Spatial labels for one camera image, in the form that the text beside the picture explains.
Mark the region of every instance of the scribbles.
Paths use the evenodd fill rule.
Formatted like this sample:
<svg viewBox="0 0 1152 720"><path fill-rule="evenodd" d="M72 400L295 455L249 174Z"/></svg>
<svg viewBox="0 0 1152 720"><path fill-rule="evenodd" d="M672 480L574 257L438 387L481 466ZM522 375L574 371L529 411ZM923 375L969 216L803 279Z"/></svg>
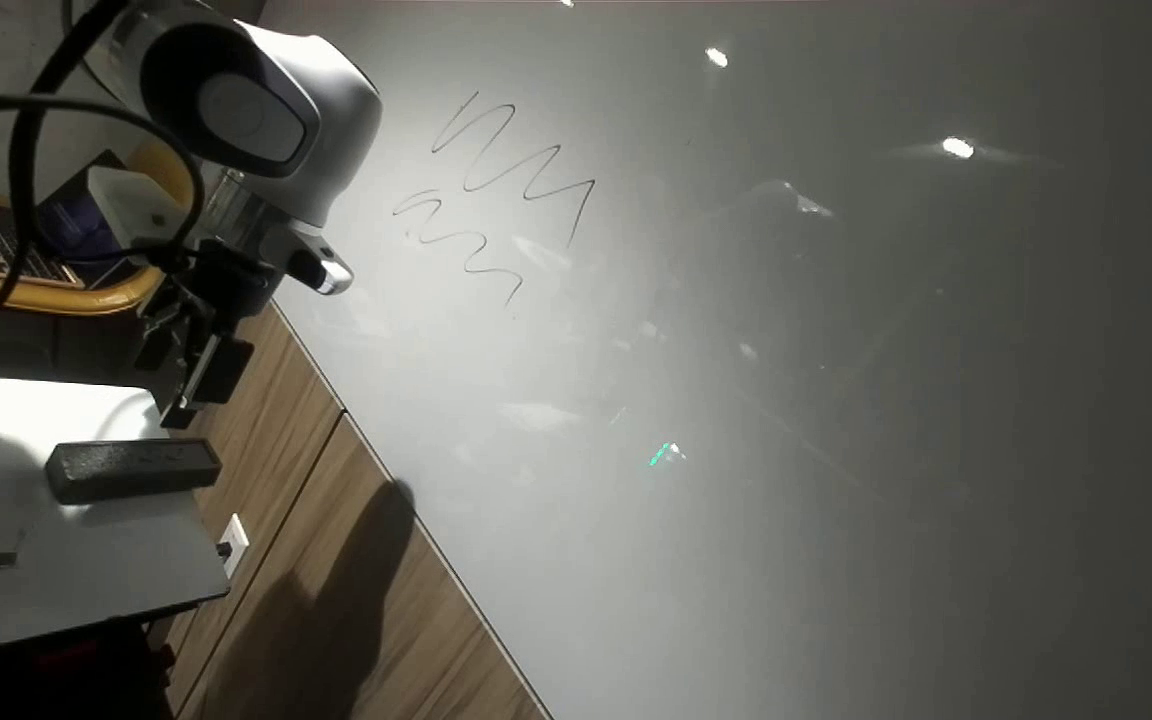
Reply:
<svg viewBox="0 0 1152 720"><path fill-rule="evenodd" d="M506 180L522 174L525 180L517 195L522 202L574 210L565 222L565 247L574 247L579 234L587 201L598 191L591 174L574 180L574 184L553 180L565 156L565 145L539 145L534 151L522 151L517 159L506 159L501 135L510 135L517 117L522 117L517 103L481 103L481 93L472 93L429 145L429 156L443 156L447 146L467 146L466 151L467 159L462 166L462 187L454 191L420 187L394 202L394 216L409 222L409 239L466 247L462 271L506 284L506 305L512 305L529 288L525 269L506 269L506 261L487 261L501 252L492 252L492 234L485 227L454 227L454 232L438 227L443 206L454 201L472 201L478 191L487 191L487 187L506 191L510 187Z"/></svg>
<svg viewBox="0 0 1152 720"><path fill-rule="evenodd" d="M394 216L425 210L418 222L429 222L429 218L440 216L440 206L443 206L443 201L440 201L433 187L425 187L425 191L402 201L402 202L394 206ZM440 232L440 234L418 232L418 243L454 243L454 239L467 239L467 257L466 257L466 265L462 265L466 274L506 274L506 279L510 279L506 305L512 305L512 301L522 295L522 288L529 284L525 271L481 265L481 257L492 247L492 234L487 234L487 232L472 232L472 227L466 227L466 232Z"/></svg>
<svg viewBox="0 0 1152 720"><path fill-rule="evenodd" d="M485 191L492 184L501 184L506 174L517 174L517 171L529 171L529 184L522 191L522 201L538 202L538 201L558 201L558 195L579 195L575 201L575 210L574 210L574 222L568 222L568 243L575 243L575 232L579 232L579 218L585 218L585 206L587 206L587 195L598 191L599 180L575 180L575 184L558 184L558 187L546 187L546 174L548 166L565 156L565 145L546 145L546 146L534 146L525 151L522 159L506 162L501 171L485 171L481 162L492 159L492 146L495 140L510 131L510 122L517 118L517 103L492 103L485 111L472 111L481 100L481 93L472 93L457 117L447 118L447 126L433 140L433 156L447 151L457 140L466 140L478 122L487 122L492 135L481 145L481 151L467 159L466 166L466 191Z"/></svg>

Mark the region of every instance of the black cable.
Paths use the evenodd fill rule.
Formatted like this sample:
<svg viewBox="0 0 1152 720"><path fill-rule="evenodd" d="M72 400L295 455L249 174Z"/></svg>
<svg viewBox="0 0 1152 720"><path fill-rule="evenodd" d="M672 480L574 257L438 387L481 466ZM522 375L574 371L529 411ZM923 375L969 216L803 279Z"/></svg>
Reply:
<svg viewBox="0 0 1152 720"><path fill-rule="evenodd" d="M105 26L129 8L129 0L96 0L72 30L60 38L60 47L50 54L46 73L38 74L32 93L55 93L65 74L89 54L89 47L105 37ZM18 218L18 257L10 265L10 274L0 284L0 307L19 284L24 261L38 247L38 210L32 210L32 174L38 174L38 146L50 106L18 106L14 122L14 146L10 146L10 195L14 195L14 218Z"/></svg>
<svg viewBox="0 0 1152 720"><path fill-rule="evenodd" d="M60 30L67 37L72 30L72 0L60 0ZM99 74L96 68L89 65L89 54L80 60L86 74L109 97L109 100L121 100Z"/></svg>
<svg viewBox="0 0 1152 720"><path fill-rule="evenodd" d="M198 247L172 247L172 243L137 243L137 247L121 247L121 252L80 252L80 257L55 252L60 265L105 265L105 261L133 261L133 257L151 261L151 265L169 265L172 257L201 257L201 252Z"/></svg>
<svg viewBox="0 0 1152 720"><path fill-rule="evenodd" d="M112 103L96 103L96 100L72 100L72 97L0 97L0 111L86 111L86 117L112 117L112 118L137 122L137 126L145 126L148 135L163 140L163 145L184 159L184 171L189 171L189 184L193 184L193 202L189 202L179 227L172 232L172 239L169 239L163 247L133 247L129 257L157 257L157 252L169 257L169 252L184 252L184 239L189 239L193 222L198 222L201 210L204 210L204 174L201 174L201 162L189 156L189 146L184 146L176 135L169 135L160 122L151 122L151 118L145 118L145 117L137 117L137 111L124 111L124 106L112 106ZM32 232L41 232L41 227L38 227L38 216L32 216L32 201L29 201L29 202L18 202L18 201L14 201L14 210L18 210L18 257L14 257L14 269L18 269L18 265L24 269L24 252L29 252L29 247L19 247L19 234L24 234L24 227L32 227ZM14 271L4 274L4 284L0 284L0 307L4 307L4 301L14 295L18 279L14 279Z"/></svg>

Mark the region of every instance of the wooden panel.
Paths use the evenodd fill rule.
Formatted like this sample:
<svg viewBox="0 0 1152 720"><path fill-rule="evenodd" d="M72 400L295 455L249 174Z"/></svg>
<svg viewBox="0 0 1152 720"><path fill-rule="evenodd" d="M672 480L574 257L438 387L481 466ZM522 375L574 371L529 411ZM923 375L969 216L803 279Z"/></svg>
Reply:
<svg viewBox="0 0 1152 720"><path fill-rule="evenodd" d="M184 717L546 717L414 498L354 425L329 441Z"/></svg>
<svg viewBox="0 0 1152 720"><path fill-rule="evenodd" d="M319 385L317 368L289 338L277 311L264 311L246 334L256 355L231 404L201 415L198 431L212 441L225 473L218 488L201 492L204 523L221 534L240 512L254 548L231 577L231 591L218 602L179 614L169 630L176 646L172 703L179 706L198 677L210 668L231 613L240 607L264 553L272 548L291 498L302 496L319 449L329 442L341 404Z"/></svg>

